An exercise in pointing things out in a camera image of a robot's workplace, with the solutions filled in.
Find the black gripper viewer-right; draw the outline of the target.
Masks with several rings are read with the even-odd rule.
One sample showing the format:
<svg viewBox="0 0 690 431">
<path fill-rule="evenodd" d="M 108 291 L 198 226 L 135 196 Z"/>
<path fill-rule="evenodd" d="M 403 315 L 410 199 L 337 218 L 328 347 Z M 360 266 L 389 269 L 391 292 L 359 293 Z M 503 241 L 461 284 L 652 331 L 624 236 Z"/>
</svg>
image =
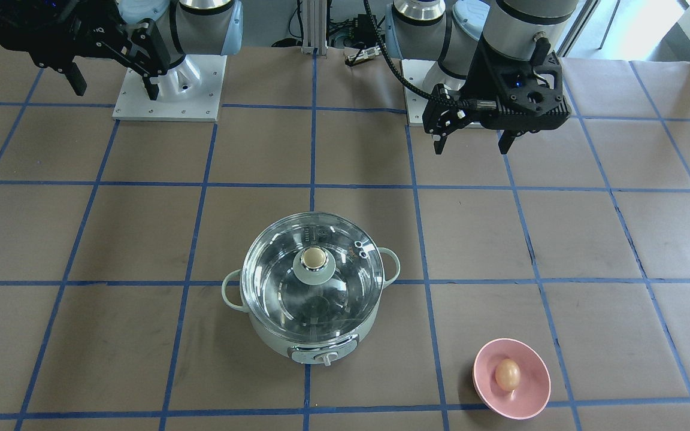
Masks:
<svg viewBox="0 0 690 431">
<path fill-rule="evenodd" d="M 443 154 L 449 133 L 469 123 L 503 130 L 498 149 L 506 155 L 520 132 L 556 130 L 571 115 L 563 68 L 554 51 L 536 66 L 495 51 L 477 51 L 462 88 L 446 95 L 433 90 L 433 95 L 452 98 L 430 101 L 423 112 L 423 128 L 433 133 L 436 155 Z"/>
</svg>

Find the black gripper viewer-left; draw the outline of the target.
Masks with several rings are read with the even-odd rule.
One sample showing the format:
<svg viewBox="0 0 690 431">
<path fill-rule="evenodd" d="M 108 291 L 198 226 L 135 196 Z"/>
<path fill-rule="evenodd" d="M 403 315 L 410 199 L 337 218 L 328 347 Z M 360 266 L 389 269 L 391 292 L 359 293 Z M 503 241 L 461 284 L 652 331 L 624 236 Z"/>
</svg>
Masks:
<svg viewBox="0 0 690 431">
<path fill-rule="evenodd" d="M 157 101 L 158 75 L 169 68 L 170 50 L 153 19 L 127 22 L 118 6 L 117 1 L 0 1 L 0 46 L 27 52 L 36 66 L 66 71 L 77 96 L 85 95 L 87 82 L 75 57 L 115 60 L 142 73 L 148 99 Z"/>
</svg>

